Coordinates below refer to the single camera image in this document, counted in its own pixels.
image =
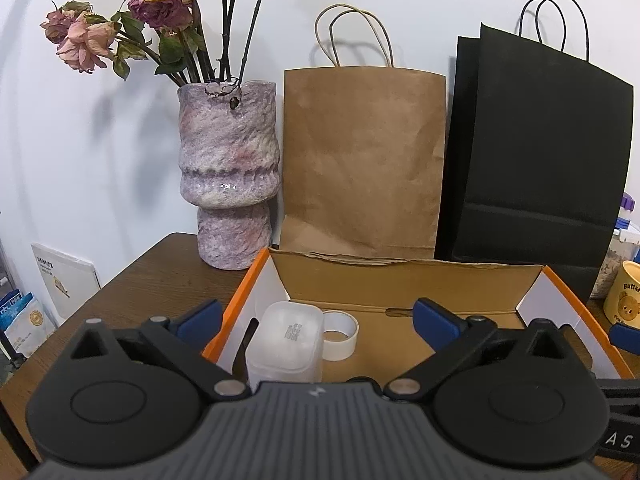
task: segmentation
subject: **purple bottle cap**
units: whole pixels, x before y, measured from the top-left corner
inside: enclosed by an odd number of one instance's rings
[[[620,202],[620,207],[622,209],[626,209],[627,211],[633,211],[636,206],[636,201],[631,198],[631,195],[628,193],[622,194],[622,201]]]

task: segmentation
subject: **black bag handle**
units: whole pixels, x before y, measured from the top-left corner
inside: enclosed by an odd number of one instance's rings
[[[540,12],[540,7],[542,7],[542,4],[545,3],[547,0],[543,0],[540,2],[540,4],[538,5],[538,8],[536,9],[536,30],[538,30],[538,13]],[[578,10],[580,10],[580,14],[582,15],[582,20],[584,21],[584,36],[586,38],[586,43],[587,43],[587,48],[586,48],[586,62],[589,62],[589,27],[587,26],[587,17],[584,15],[584,12],[582,11],[582,7],[578,4],[578,2],[576,2],[575,0],[571,0],[576,7],[578,7]]]
[[[529,4],[535,1],[536,0],[529,0],[524,5],[524,7],[522,7],[522,12],[520,13],[520,29],[518,30],[518,35],[520,37],[522,37],[522,20],[524,20],[524,13],[527,12],[527,7],[529,7]],[[564,14],[562,13],[562,9],[560,8],[560,6],[556,4],[555,1],[553,0],[542,0],[542,2],[540,2],[538,6],[538,10],[540,10],[540,6],[547,1],[551,2],[556,6],[556,9],[558,9],[558,12],[560,13],[560,17],[562,18],[562,27],[564,28],[564,36],[562,37],[562,46],[560,47],[560,52],[564,52],[564,44],[566,43],[566,21],[564,20]],[[544,43],[542,41],[542,35],[540,34],[540,26],[538,25],[538,12],[536,12],[536,32],[538,33],[538,41],[540,43]]]

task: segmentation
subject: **blue gripper pad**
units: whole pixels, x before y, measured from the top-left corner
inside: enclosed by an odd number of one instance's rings
[[[428,298],[414,304],[414,330],[434,351],[456,339],[467,327],[466,321]]]
[[[202,352],[222,328],[222,305],[207,300],[169,325],[169,331],[197,352]]]
[[[616,323],[609,329],[609,342],[632,354],[640,355],[640,330]]]

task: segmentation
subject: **black cable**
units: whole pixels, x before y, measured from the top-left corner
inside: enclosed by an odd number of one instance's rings
[[[18,360],[18,352],[15,351],[14,346],[7,338],[4,331],[0,328],[0,346],[4,348],[9,355],[9,361],[15,363]]]
[[[20,431],[15,427],[14,422],[11,420],[11,417],[6,412],[4,408],[4,404],[0,400],[0,433],[4,435],[5,439],[11,446],[11,449],[15,453],[15,455],[20,459],[24,468],[31,472],[40,465],[38,459],[31,451],[29,445],[24,441]]]

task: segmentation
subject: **plastic container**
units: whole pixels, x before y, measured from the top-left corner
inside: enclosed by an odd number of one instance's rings
[[[249,386],[260,381],[322,380],[324,315],[312,305],[279,301],[264,311],[246,349]]]
[[[623,193],[622,202],[620,203],[620,211],[618,212],[618,219],[616,220],[616,229],[628,229],[631,222],[631,213],[636,206],[636,201],[631,198],[631,195]]]
[[[627,229],[613,231],[609,249],[607,249],[596,283],[591,291],[592,300],[603,300],[607,297],[622,262],[638,258],[639,246],[640,231],[635,225],[630,223]]]

